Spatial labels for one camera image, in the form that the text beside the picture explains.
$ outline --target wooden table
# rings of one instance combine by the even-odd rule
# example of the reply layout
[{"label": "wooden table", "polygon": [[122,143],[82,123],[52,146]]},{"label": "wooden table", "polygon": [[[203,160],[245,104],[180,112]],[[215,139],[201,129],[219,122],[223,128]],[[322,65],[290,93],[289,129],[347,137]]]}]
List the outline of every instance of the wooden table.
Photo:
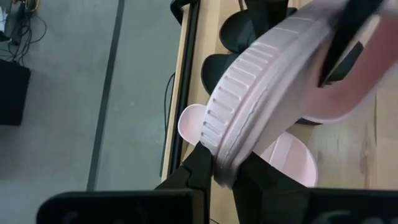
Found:
[{"label": "wooden table", "polygon": [[[290,5],[303,6],[309,0],[290,0]],[[214,53],[226,54],[218,32],[224,21],[239,10],[238,1],[201,0],[198,16],[195,51],[193,55],[188,105],[206,104],[209,96],[200,80],[204,59]],[[162,180],[168,176],[172,134],[175,129],[177,95],[185,44],[189,7],[184,8],[180,51],[178,55],[169,128],[165,146]],[[359,37],[366,43],[376,27],[378,18],[371,19]],[[295,124],[288,132],[297,136],[311,150],[317,161],[318,187],[348,189],[398,189],[398,76],[394,77],[367,108],[343,122],[321,126]],[[193,146],[185,143],[182,160]],[[217,222],[239,223],[232,191],[219,187],[214,181],[211,190],[211,218]]]}]

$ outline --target black object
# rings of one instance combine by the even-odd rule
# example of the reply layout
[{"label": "black object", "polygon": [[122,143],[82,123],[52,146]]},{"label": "black object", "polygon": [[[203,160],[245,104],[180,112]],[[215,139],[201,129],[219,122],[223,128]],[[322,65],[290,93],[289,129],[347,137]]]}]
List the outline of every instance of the black object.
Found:
[{"label": "black object", "polygon": [[0,124],[20,125],[24,114],[30,70],[0,60]]},{"label": "black object", "polygon": [[226,69],[237,59],[238,54],[213,54],[208,56],[201,66],[201,82],[211,95]]},{"label": "black object", "polygon": [[325,84],[329,73],[336,65],[348,44],[368,17],[379,8],[382,2],[383,0],[349,0],[343,11],[337,15],[337,23],[331,24],[336,32],[322,66],[318,82],[319,86]]},{"label": "black object", "polygon": [[[198,143],[155,190],[60,194],[39,208],[37,224],[209,223],[212,161],[210,151]],[[233,194],[241,224],[398,219],[397,191],[308,189],[253,152],[241,164]]]},{"label": "black object", "polygon": [[248,9],[225,20],[220,28],[220,41],[229,51],[241,53],[257,38],[280,23],[296,8],[287,8],[287,1],[246,0]]},{"label": "black object", "polygon": [[201,144],[155,190],[70,192],[48,199],[38,224],[208,223],[213,158]]},{"label": "black object", "polygon": [[32,15],[32,13],[34,12],[34,9],[36,8],[36,5],[37,5],[37,2],[36,2],[36,0],[29,0],[29,1],[26,1],[25,3],[24,3],[24,5],[25,5],[25,14],[27,14],[27,15]]},{"label": "black object", "polygon": [[344,79],[344,77],[349,73],[349,71],[354,66],[356,60],[358,59],[359,55],[363,51],[363,44],[358,42],[355,46],[351,49],[351,51],[347,54],[343,61],[337,66],[336,69],[332,71],[330,76],[326,81],[326,85],[330,82],[337,82]]},{"label": "black object", "polygon": [[8,37],[6,37],[5,35],[4,35],[4,32],[3,31],[0,31],[0,42],[3,42],[3,41],[7,41],[7,40],[9,40],[10,38],[8,38]]},{"label": "black object", "polygon": [[296,121],[296,123],[297,124],[303,124],[303,125],[311,125],[311,126],[321,125],[321,123],[309,121],[309,120],[304,119],[304,118],[300,118],[298,121]]},{"label": "black object", "polygon": [[195,4],[200,0],[172,0],[170,3],[170,10],[177,22],[182,25],[183,9],[182,7],[188,4]]}]

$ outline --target pink plastic item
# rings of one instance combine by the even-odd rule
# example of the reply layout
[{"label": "pink plastic item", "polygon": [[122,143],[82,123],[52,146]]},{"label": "pink plastic item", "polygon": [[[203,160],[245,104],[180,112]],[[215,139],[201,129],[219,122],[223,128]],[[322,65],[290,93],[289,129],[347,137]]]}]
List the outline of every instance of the pink plastic item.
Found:
[{"label": "pink plastic item", "polygon": [[[184,140],[196,145],[200,140],[200,128],[206,113],[204,105],[190,105],[181,114],[178,131]],[[284,132],[267,149],[255,152],[270,165],[306,187],[317,184],[317,165],[311,152],[293,135]]]}]

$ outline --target black metal frame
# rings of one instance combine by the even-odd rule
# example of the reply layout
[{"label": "black metal frame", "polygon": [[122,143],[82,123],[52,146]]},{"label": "black metal frame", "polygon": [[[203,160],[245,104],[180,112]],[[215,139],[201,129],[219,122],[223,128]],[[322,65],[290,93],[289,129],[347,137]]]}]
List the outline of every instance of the black metal frame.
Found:
[{"label": "black metal frame", "polygon": [[188,94],[192,74],[192,62],[195,52],[195,39],[198,27],[200,0],[173,0],[170,5],[170,9],[173,15],[175,16],[176,20],[178,20],[178,22],[181,24],[183,16],[182,7],[187,4],[190,4],[190,9],[187,24],[187,33],[185,36],[183,49],[180,83],[178,84],[177,108],[174,115],[174,128],[172,133],[170,161],[167,177],[170,176],[170,174],[172,174],[175,170],[177,170],[181,164],[181,151],[183,140],[178,133],[177,125],[178,119],[180,118],[182,111],[187,107],[188,103]]}]

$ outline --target black electronic device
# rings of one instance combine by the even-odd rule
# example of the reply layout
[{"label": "black electronic device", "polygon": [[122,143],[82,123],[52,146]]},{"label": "black electronic device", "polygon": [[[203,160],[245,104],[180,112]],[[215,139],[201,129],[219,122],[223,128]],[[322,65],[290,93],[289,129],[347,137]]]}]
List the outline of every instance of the black electronic device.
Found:
[{"label": "black electronic device", "polygon": [[0,125],[20,125],[29,84],[30,70],[0,60]]},{"label": "black electronic device", "polygon": [[[56,195],[40,207],[37,224],[209,223],[213,159],[198,143],[155,190]],[[398,220],[397,191],[306,188],[255,153],[242,163],[232,191],[242,224]]]}]

